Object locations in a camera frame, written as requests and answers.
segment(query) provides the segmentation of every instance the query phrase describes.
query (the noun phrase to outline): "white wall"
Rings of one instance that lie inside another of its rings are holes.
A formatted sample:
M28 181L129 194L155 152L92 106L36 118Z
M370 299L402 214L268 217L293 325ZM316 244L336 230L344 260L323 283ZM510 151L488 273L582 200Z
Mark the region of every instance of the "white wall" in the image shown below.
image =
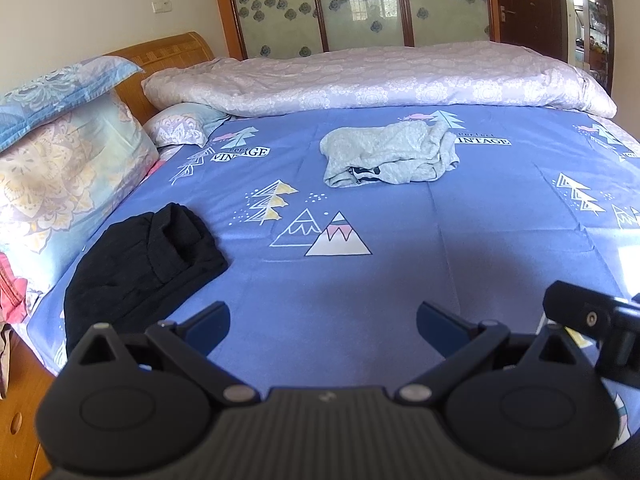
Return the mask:
M216 0L0 0L0 92L69 63L195 30L218 56L226 41Z
M613 100L617 124L640 140L640 20L637 0L613 0L616 24Z

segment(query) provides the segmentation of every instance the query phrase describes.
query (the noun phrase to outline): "screw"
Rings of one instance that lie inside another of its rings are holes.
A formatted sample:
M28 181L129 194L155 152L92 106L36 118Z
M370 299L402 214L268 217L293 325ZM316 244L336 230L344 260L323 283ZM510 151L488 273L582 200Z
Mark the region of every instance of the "screw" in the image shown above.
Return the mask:
M318 399L322 400L322 402L333 402L337 398L338 396L333 392L325 392L323 394L318 395Z
M432 395L431 388L424 384L408 384L400 388L400 397L409 402L424 402Z
M255 397L255 390L246 384L234 384L226 387L222 395L230 402L248 402Z
M587 314L587 325L594 326L598 322L598 314L590 312Z

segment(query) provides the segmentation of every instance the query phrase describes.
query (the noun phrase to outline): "white floral duvet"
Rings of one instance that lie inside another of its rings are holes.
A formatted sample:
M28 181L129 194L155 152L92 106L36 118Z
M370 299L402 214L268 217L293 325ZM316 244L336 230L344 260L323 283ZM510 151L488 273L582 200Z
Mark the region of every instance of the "white floral duvet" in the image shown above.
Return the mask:
M483 104L551 106L612 118L588 74L528 48L488 41L375 47L296 59L216 59L143 81L158 109L181 102L242 117L322 108Z

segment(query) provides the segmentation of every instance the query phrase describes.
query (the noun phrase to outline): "floral pillow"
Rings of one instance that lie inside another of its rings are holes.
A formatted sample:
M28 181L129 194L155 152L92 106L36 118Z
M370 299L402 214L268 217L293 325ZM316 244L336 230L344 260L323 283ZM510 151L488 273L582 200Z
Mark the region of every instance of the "floral pillow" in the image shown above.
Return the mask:
M106 94L142 69L117 56L65 66L0 96L0 152L41 124Z
M114 91L0 153L0 253L14 282L27 280L27 311L157 159Z
M180 103L149 119L145 131L158 148L172 144L197 144L203 148L213 130L228 118L207 105Z

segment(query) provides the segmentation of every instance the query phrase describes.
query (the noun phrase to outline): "wooden headboard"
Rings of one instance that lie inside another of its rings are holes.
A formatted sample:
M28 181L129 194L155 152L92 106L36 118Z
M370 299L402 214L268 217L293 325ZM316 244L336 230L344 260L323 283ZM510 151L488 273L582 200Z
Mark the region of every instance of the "wooden headboard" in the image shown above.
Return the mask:
M158 110L145 97L140 82L154 72L165 68L186 68L213 59L209 45L196 32L147 41L121 50L109 56L120 56L145 69L144 73L131 76L116 86L116 92L127 104L140 124L146 123Z

